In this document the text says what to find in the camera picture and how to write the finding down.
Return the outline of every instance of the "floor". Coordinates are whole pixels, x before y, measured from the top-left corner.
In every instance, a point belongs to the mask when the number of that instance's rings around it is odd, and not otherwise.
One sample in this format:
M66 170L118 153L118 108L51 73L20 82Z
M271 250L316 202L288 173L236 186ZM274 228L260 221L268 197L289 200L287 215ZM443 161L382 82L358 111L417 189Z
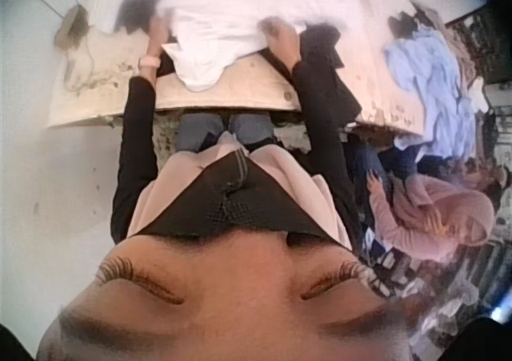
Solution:
M65 13L72 0L47 0ZM45 329L113 246L120 128L45 129L61 19L38 0L0 0L2 198L0 320L35 354ZM484 0L426 3L446 20Z

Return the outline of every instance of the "white wristwatch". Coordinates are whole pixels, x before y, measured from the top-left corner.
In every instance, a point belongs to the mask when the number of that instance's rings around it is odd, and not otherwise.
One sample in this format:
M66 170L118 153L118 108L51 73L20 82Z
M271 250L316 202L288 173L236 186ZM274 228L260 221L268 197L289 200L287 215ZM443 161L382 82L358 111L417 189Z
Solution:
M148 66L158 69L161 63L162 61L160 60L160 58L146 54L138 60L138 68L140 69L141 67Z

